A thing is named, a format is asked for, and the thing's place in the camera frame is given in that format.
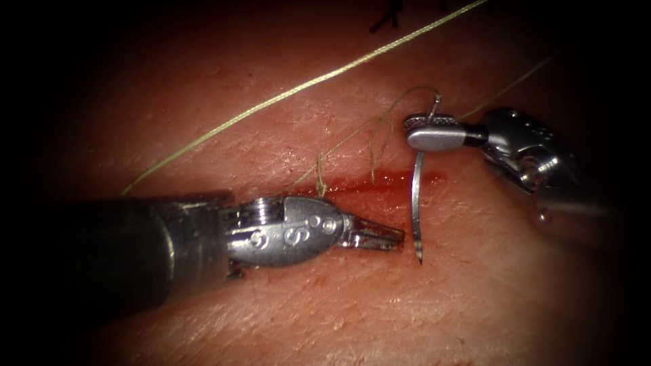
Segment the right arm needle driver jaw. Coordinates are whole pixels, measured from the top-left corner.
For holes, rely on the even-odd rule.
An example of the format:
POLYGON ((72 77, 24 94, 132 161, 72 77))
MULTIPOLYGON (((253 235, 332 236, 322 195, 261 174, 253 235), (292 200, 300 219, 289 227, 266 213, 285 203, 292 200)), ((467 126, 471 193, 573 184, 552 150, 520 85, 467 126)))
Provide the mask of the right arm needle driver jaw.
POLYGON ((416 150, 440 152, 463 146, 480 147, 488 138, 488 129, 483 125, 427 125, 409 132, 407 143, 416 150))
POLYGON ((454 116, 437 113, 430 117, 426 113, 409 115, 404 119, 405 129, 416 129, 427 125, 454 125, 457 124, 454 116))

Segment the left arm needle driver jaw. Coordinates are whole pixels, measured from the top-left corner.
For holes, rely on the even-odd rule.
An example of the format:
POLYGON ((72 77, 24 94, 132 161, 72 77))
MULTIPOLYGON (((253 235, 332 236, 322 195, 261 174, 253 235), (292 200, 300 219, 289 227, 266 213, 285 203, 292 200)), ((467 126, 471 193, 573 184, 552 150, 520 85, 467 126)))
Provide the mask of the left arm needle driver jaw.
POLYGON ((350 224, 350 237, 357 236, 367 239, 403 240, 405 235, 404 231, 400 229, 369 221, 352 213, 347 214, 347 220, 350 224))
POLYGON ((365 236, 352 236, 339 243, 339 248, 343 249, 369 249, 374 251, 400 251, 402 246, 402 241, 365 236))

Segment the left arm needle driver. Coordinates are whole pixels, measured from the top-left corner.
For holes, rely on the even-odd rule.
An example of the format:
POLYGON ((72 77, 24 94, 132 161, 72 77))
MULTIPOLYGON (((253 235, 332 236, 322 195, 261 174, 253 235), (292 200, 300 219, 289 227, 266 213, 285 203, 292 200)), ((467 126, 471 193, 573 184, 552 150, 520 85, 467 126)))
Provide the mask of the left arm needle driver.
POLYGON ((243 267, 300 264, 342 243, 351 217, 333 202, 300 196, 261 197, 221 210, 228 279, 243 267))

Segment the right arm needle driver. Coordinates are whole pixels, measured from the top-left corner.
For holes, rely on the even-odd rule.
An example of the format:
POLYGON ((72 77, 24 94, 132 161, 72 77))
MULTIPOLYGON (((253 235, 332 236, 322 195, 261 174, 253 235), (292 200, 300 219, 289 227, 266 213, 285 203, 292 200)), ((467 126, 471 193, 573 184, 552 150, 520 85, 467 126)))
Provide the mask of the right arm needle driver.
POLYGON ((525 194, 543 188, 581 187, 574 155, 564 139, 543 122, 504 107, 486 112, 480 124, 488 131, 488 141, 480 147, 484 159, 525 194))

